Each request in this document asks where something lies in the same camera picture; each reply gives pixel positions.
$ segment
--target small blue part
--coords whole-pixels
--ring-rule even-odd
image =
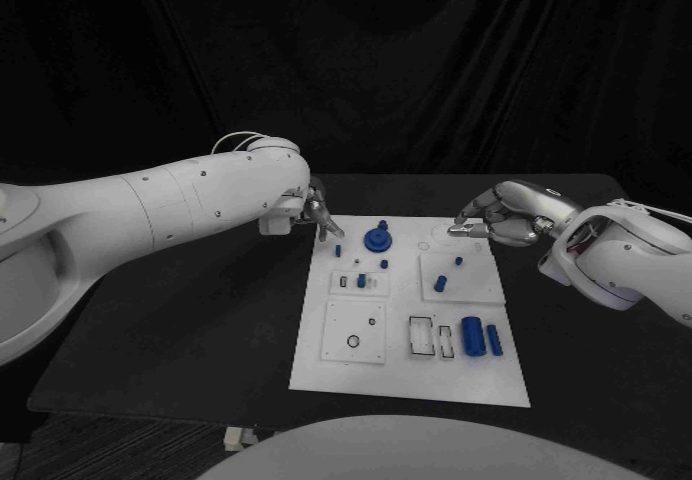
[[[494,325],[489,325],[486,327],[487,330],[487,341],[490,343],[490,350],[493,351],[493,355],[499,357],[502,355],[502,345],[500,345],[500,337],[497,336],[497,328]]]
[[[444,292],[444,286],[447,285],[447,277],[444,275],[440,275],[437,277],[437,283],[435,283],[435,292],[443,293]]]
[[[482,357],[486,354],[486,340],[479,317],[464,317],[461,319],[461,339],[466,354],[470,357]]]
[[[365,248],[375,253],[382,253],[389,250],[389,247],[392,246],[392,235],[386,231],[388,225],[385,220],[379,222],[378,228],[373,228],[366,234],[365,234]]]

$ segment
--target white platform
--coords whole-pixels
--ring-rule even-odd
[[[453,224],[453,220],[445,218],[339,215],[334,215],[333,218],[346,232],[346,238],[339,240],[329,236],[324,243],[320,243],[316,238],[290,388],[293,390],[529,407],[529,396],[503,304],[505,296],[497,267],[487,240],[448,237],[444,232],[447,226]],[[389,225],[394,244],[385,253],[376,254],[365,248],[363,236],[368,230],[376,228],[382,219]],[[334,255],[337,244],[342,245],[340,258]],[[421,285],[430,283],[431,280],[427,279],[421,283],[421,253],[434,259],[434,262],[424,260],[425,264],[430,264],[428,277],[437,279],[437,268],[448,268],[447,271],[438,273],[448,276],[448,282],[445,292],[438,294],[441,298],[435,298],[435,301],[424,300]],[[441,259],[445,256],[430,256],[430,254],[447,254],[451,261],[458,255],[464,258],[464,263],[461,266],[453,264],[444,267],[447,262]],[[386,270],[381,268],[382,259],[389,261]],[[346,295],[332,293],[336,288],[333,286],[333,277],[337,277],[334,271],[352,272],[349,283],[358,278],[358,273],[388,273],[389,295],[373,296],[375,292],[360,293],[358,288],[355,292],[346,292]],[[466,288],[458,283],[461,281],[466,282]],[[466,301],[469,299],[494,303],[470,303]],[[353,328],[343,323],[340,318],[334,323],[334,325],[340,325],[337,333],[334,333],[334,329],[326,328],[329,301],[355,302]],[[368,348],[372,348],[378,341],[375,333],[379,329],[375,330],[372,325],[363,323],[368,319],[363,313],[358,313],[359,309],[368,307],[368,305],[362,306],[368,302],[373,304],[372,306],[382,305],[385,307],[386,325],[382,325],[385,327],[382,332],[386,355],[383,364],[369,363],[375,360],[368,361],[365,357],[359,357],[358,360],[343,360],[343,355],[360,349],[360,345],[366,345],[362,343],[358,348],[346,345],[347,338],[355,334],[353,331],[360,332],[358,336],[365,335],[362,341],[368,342]],[[434,356],[411,354],[411,316],[433,319]],[[460,325],[461,318],[467,316],[480,317],[483,326],[489,324],[497,326],[503,356],[492,355],[487,335],[487,355],[469,357],[464,354]],[[451,327],[453,359],[441,357],[440,325]],[[326,349],[327,351],[333,349],[332,343],[336,346],[342,345],[340,361],[323,359],[327,357],[323,355],[324,341],[330,347]]]

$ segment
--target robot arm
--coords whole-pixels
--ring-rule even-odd
[[[692,223],[683,215],[624,200],[584,210],[554,190],[512,180],[464,207],[448,234],[510,246],[528,246],[549,235],[555,243],[538,265],[545,275],[617,310],[649,297],[692,327],[692,239],[647,209]],[[479,216],[487,223],[466,224]]]
[[[0,184],[0,365],[46,337],[117,266],[260,220],[343,236],[296,144],[262,138],[124,175],[49,186]]]

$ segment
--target black table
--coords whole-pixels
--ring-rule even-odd
[[[604,175],[323,175],[334,214],[454,217],[523,178],[585,207]],[[617,312],[536,270],[552,244],[493,244],[532,408],[288,390],[314,226],[257,224],[133,261],[104,278],[29,399],[37,411],[285,430],[368,414],[510,428],[606,459],[692,459],[692,330],[649,300]]]

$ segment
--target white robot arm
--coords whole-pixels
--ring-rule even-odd
[[[649,297],[692,327],[692,239],[647,210],[692,223],[680,214],[621,199],[584,210],[554,190],[510,180],[464,207],[448,234],[510,246],[528,246],[549,235],[555,243],[538,265],[545,275],[616,310]],[[466,224],[470,217],[487,223]]]
[[[0,365],[48,336],[110,270],[257,219],[262,235],[316,222],[323,239],[343,236],[281,138],[94,180],[0,184]]]

